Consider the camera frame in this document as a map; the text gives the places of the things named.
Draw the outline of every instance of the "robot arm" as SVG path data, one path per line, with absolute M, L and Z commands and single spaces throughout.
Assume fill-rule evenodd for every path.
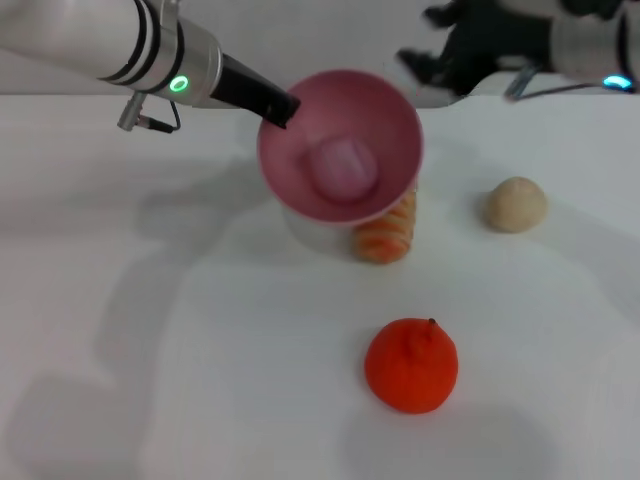
M 282 128 L 300 105 L 181 18 L 179 0 L 0 0 L 0 48 L 132 89 L 125 130 L 146 95 L 197 108 L 220 100 Z
M 453 0 L 431 7 L 426 19 L 453 27 L 440 57 L 403 49 L 400 61 L 424 84 L 462 98 L 498 71 L 521 69 L 509 95 L 516 99 L 537 72 L 560 73 L 580 85 L 636 92 L 640 80 L 640 3 L 563 0 L 558 18 L 524 15 L 501 0 Z M 514 60 L 520 65 L 514 66 Z

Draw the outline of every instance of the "cable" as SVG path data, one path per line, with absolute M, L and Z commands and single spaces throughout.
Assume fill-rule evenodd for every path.
M 584 90 L 587 88 L 600 88 L 599 85 L 593 83 L 578 83 L 576 85 L 568 85 L 564 87 L 549 88 L 547 90 L 540 90 L 539 92 L 527 93 L 525 95 L 508 97 L 511 102 L 520 102 L 522 100 L 530 100 L 532 98 L 544 97 L 546 95 L 554 95 L 556 93 L 572 92 L 575 90 Z
M 168 123 L 161 122 L 160 120 L 156 120 L 155 118 L 146 117 L 144 115 L 140 115 L 138 118 L 138 127 L 146 128 L 147 130 L 153 130 L 155 132 L 162 133 L 173 133 L 177 132 L 182 128 L 182 121 L 180 120 L 180 112 L 178 112 L 178 107 L 175 102 L 171 103 L 171 110 L 173 110 L 173 116 L 176 120 L 176 125 L 169 125 Z
M 177 132 L 182 128 L 182 121 L 180 120 L 180 112 L 178 112 L 176 102 L 171 102 L 171 110 L 173 110 L 173 116 L 176 119 L 176 126 L 174 127 L 173 131 Z

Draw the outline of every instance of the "green indicator light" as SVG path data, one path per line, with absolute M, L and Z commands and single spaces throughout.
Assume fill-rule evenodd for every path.
M 180 75 L 179 77 L 176 77 L 173 80 L 171 80 L 171 85 L 169 85 L 169 88 L 173 93 L 180 93 L 185 91 L 188 86 L 189 86 L 189 79 L 184 75 Z

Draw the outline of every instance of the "white table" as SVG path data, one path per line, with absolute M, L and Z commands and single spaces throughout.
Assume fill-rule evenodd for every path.
M 291 233 L 251 114 L 125 134 L 124 101 L 0 98 L 0 478 L 638 478 L 640 99 L 421 112 L 415 248 L 388 268 Z M 552 214 L 495 235 L 474 205 L 511 175 Z M 360 375 L 406 316 L 459 350 L 433 415 Z

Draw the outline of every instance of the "beige ball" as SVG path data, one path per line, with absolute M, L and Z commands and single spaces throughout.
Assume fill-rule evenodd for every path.
M 542 189 L 527 178 L 513 177 L 489 194 L 485 220 L 492 228 L 507 233 L 522 233 L 542 223 L 549 202 Z

